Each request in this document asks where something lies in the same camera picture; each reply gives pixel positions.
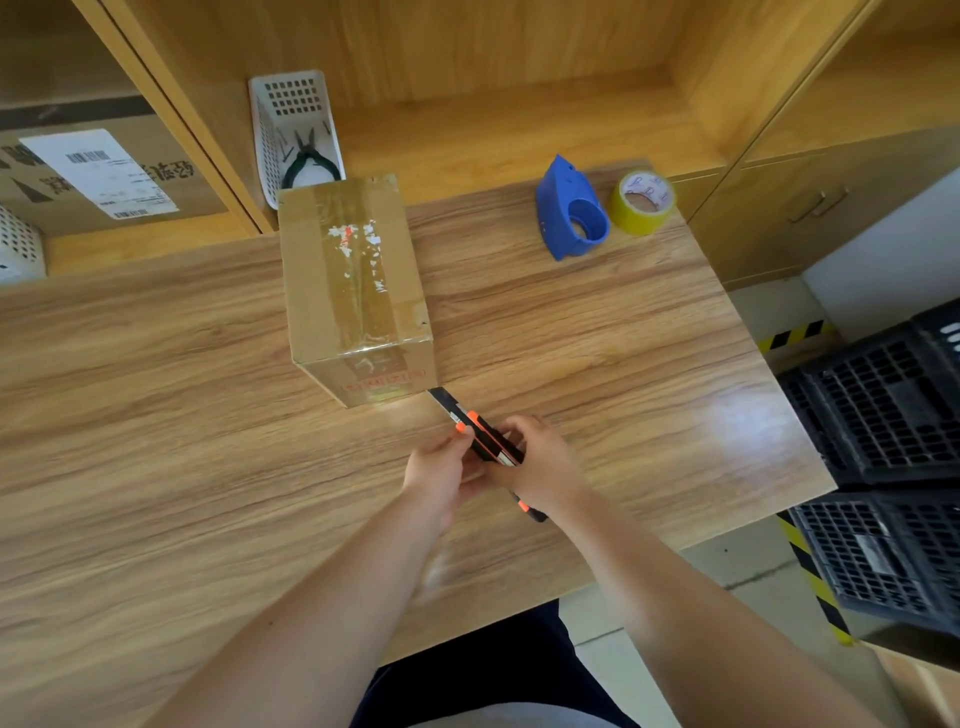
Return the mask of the person's right forearm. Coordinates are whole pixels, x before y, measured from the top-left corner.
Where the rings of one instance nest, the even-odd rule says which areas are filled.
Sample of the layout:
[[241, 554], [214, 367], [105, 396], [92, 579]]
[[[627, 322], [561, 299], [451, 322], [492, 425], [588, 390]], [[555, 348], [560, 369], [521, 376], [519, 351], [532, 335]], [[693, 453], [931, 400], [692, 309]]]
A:
[[589, 488], [544, 511], [582, 554], [682, 728], [884, 728], [802, 650]]

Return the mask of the black orange utility knife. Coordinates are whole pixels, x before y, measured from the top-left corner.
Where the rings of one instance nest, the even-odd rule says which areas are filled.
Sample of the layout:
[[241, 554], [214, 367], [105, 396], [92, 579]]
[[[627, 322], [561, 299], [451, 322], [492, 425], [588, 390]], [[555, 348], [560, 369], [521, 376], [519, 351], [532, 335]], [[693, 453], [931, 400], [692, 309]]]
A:
[[470, 447], [479, 461], [505, 468], [522, 466], [525, 455], [519, 446], [513, 444], [504, 433], [492, 426], [476, 411], [463, 408], [445, 387], [431, 387], [426, 392], [454, 422], [457, 431], [472, 430], [473, 439]]

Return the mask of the yellow tape roll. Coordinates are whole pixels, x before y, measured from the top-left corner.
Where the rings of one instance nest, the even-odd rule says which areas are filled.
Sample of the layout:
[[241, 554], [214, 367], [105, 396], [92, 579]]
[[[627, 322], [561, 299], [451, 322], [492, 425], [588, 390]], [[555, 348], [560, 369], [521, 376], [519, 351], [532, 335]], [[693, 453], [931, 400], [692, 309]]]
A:
[[676, 205], [676, 192], [667, 179], [649, 169], [633, 169], [612, 189], [606, 213], [618, 230], [645, 237], [666, 223]]

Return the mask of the person's left forearm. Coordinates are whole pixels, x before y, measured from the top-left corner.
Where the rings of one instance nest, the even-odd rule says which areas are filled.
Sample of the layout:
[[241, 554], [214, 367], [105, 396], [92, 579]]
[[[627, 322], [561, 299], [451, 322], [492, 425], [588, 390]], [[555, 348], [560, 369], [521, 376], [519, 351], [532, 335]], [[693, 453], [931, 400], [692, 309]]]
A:
[[404, 488], [145, 728], [346, 728], [450, 526], [454, 501], [454, 491]]

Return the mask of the black plastic crate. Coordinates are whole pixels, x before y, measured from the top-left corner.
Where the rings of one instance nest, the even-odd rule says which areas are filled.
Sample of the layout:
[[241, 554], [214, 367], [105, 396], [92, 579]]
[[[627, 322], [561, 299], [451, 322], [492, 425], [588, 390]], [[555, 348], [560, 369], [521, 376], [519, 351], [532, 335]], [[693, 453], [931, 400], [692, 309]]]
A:
[[960, 487], [960, 297], [776, 379], [838, 489]]
[[960, 639], [960, 488], [834, 491], [788, 514], [841, 606]]

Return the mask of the person's right hand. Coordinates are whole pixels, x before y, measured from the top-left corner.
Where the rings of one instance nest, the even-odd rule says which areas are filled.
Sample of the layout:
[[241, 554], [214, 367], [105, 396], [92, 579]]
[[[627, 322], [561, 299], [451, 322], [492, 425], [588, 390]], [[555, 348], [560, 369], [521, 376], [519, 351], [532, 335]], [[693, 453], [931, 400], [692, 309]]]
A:
[[528, 436], [520, 467], [486, 463], [490, 485], [509, 490], [528, 506], [563, 526], [586, 501], [591, 488], [572, 449], [561, 434], [539, 416], [537, 431]]

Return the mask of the blue tape dispenser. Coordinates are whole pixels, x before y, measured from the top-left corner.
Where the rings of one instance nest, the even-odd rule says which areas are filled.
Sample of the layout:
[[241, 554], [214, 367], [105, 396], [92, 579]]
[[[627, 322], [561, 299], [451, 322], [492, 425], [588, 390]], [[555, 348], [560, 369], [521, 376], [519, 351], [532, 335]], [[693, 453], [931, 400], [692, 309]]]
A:
[[603, 243], [611, 222], [588, 178], [557, 154], [534, 192], [541, 238], [555, 261], [578, 258]]

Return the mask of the green-handled pliers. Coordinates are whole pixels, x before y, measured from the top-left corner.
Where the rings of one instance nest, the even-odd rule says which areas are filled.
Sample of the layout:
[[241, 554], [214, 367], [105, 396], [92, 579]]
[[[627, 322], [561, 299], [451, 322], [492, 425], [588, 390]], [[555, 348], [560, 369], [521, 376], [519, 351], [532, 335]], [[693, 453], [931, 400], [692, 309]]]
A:
[[342, 181], [344, 178], [340, 168], [316, 148], [316, 130], [311, 128], [306, 141], [303, 140], [298, 132], [294, 132], [294, 140], [297, 144], [296, 156], [281, 179], [281, 189], [292, 189], [297, 177], [305, 169], [307, 163], [313, 163], [326, 172], [328, 172], [333, 182]]

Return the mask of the person's left hand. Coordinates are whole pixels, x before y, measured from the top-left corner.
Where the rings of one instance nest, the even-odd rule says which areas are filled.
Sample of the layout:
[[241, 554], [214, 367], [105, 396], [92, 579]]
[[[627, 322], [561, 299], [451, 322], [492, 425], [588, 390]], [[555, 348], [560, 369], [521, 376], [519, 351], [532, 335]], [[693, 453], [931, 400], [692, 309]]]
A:
[[414, 504], [419, 516], [437, 528], [439, 534], [450, 529], [460, 506], [491, 486], [485, 463], [472, 450], [460, 466], [439, 463], [429, 456], [430, 446], [446, 434], [411, 453], [400, 491], [400, 499]]

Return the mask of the taped brown cardboard box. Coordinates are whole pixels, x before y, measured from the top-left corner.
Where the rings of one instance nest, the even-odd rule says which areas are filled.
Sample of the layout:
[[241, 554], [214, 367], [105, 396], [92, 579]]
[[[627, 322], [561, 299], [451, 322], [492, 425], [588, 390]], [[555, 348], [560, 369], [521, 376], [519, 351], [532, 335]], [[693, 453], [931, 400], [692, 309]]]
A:
[[294, 364], [346, 408], [437, 387], [434, 336], [397, 179], [278, 195]]

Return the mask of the large labelled cardboard box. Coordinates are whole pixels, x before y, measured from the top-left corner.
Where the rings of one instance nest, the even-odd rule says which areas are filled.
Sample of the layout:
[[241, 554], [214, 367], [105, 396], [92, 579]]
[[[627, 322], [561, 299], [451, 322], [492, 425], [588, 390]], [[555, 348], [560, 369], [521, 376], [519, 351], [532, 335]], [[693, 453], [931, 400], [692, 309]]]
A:
[[0, 107], [0, 204], [47, 237], [227, 211], [139, 95]]

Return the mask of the person's dark trousers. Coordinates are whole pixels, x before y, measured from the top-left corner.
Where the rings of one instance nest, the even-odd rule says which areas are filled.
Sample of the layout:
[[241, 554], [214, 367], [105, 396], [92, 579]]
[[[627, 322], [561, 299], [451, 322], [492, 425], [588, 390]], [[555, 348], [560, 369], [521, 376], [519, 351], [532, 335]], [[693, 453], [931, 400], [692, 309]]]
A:
[[579, 659], [558, 599], [378, 668], [349, 728], [409, 728], [511, 702], [642, 728]]

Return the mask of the person's grey shirt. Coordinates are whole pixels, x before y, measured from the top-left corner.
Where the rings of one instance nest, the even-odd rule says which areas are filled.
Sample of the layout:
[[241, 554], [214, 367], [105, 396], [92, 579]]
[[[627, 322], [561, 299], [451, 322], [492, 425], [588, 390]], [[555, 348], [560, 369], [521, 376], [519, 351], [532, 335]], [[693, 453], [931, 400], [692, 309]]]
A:
[[531, 702], [510, 702], [466, 710], [409, 728], [620, 728], [582, 710]]

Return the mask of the wooden shelf unit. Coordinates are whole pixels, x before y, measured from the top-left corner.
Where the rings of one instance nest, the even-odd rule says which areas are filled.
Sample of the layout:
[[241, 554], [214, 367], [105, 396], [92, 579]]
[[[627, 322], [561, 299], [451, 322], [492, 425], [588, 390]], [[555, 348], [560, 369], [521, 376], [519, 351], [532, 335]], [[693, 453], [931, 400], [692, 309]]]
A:
[[275, 233], [248, 83], [304, 70], [409, 203], [644, 157], [690, 222], [738, 168], [960, 126], [960, 0], [0, 0], [0, 108], [139, 95], [226, 208], [41, 232], [47, 271]]

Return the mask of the white perforated plastic basket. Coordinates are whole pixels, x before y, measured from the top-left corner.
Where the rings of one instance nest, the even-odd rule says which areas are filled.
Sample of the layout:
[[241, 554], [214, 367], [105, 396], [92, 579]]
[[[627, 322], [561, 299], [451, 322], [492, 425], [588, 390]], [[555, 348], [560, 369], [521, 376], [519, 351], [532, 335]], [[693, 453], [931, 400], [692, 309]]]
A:
[[45, 278], [42, 232], [0, 202], [0, 286]]

